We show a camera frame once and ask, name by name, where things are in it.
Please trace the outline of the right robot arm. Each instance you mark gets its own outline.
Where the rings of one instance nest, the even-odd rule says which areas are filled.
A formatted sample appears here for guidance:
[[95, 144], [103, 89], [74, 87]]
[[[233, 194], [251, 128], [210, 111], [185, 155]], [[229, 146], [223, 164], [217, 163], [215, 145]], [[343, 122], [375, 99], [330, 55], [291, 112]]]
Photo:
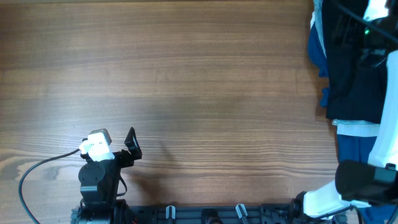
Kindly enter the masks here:
[[397, 203], [397, 38], [350, 11], [347, 15], [371, 30], [364, 35], [365, 44], [378, 39], [361, 50], [359, 63], [376, 68], [378, 64], [369, 63], [368, 56], [384, 52], [381, 63], [387, 70], [387, 84], [377, 139], [366, 163], [345, 160], [339, 163], [334, 181], [292, 200], [290, 218], [321, 220], [347, 208]]

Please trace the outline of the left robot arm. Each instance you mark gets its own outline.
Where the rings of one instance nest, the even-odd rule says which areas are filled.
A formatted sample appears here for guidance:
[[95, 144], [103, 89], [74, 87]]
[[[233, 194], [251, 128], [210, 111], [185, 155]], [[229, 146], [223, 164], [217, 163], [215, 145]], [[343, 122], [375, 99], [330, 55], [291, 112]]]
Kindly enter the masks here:
[[124, 144], [127, 149], [111, 152], [107, 129], [89, 133], [79, 146], [86, 164], [78, 173], [82, 199], [71, 214], [70, 223], [138, 223], [137, 216], [120, 197], [119, 184], [126, 186], [121, 169], [132, 167], [142, 158], [134, 128], [130, 128]]

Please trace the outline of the black shorts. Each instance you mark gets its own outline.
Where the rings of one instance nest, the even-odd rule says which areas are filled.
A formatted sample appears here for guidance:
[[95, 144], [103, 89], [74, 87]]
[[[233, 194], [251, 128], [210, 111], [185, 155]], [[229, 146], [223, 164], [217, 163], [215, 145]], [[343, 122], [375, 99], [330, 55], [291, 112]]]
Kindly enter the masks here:
[[[378, 124], [386, 93], [387, 70], [381, 60], [384, 52], [368, 56], [369, 63], [377, 63], [376, 68], [367, 68], [359, 63], [362, 49], [331, 49], [331, 15], [346, 14], [350, 11], [363, 19], [368, 6], [367, 0], [324, 1], [322, 4], [323, 42], [328, 65], [330, 93], [326, 116], [329, 119], [363, 120]], [[397, 17], [387, 16], [367, 21], [391, 33], [397, 38]], [[370, 48], [377, 42], [365, 44], [363, 49]]]

